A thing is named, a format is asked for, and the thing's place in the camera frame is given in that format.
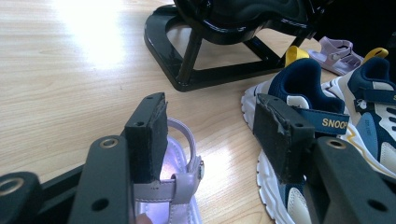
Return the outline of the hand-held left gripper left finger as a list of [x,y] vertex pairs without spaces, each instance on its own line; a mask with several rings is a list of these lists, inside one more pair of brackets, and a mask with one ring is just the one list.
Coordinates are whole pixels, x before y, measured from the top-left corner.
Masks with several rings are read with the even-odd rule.
[[160,179],[167,148],[166,107],[162,92],[148,95],[121,134],[91,144],[68,224],[135,224],[137,189]]

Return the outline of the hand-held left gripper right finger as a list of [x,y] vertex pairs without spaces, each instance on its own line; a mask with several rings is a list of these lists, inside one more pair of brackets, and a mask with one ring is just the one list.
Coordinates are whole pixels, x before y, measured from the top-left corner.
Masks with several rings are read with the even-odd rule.
[[315,127],[275,96],[259,94],[253,133],[283,184],[305,182],[313,224],[396,224],[396,180],[356,148]]

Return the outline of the navy and white sneaker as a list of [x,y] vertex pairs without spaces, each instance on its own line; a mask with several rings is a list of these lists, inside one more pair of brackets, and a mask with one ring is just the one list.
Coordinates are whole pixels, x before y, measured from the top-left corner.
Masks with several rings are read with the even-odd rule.
[[[241,98],[243,118],[254,124],[256,98],[275,96],[314,125],[315,136],[338,137],[347,132],[345,103],[326,96],[320,88],[321,67],[308,53],[295,46],[286,52],[285,68],[274,77],[245,91]],[[304,182],[281,184],[267,156],[259,154],[257,184],[265,210],[276,224],[311,224],[303,194]]]
[[396,179],[396,84],[389,69],[386,59],[374,56],[321,88],[345,103],[349,122],[342,139],[375,171]]

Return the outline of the black shoe rack red top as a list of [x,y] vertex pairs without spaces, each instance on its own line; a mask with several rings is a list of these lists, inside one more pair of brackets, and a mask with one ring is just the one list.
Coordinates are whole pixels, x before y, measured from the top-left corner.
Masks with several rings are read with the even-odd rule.
[[[281,70],[278,56],[256,34],[265,28],[292,35],[301,46],[312,38],[334,0],[173,0],[147,18],[146,46],[177,91],[193,91]],[[260,59],[196,70],[206,40],[217,45],[243,43]]]

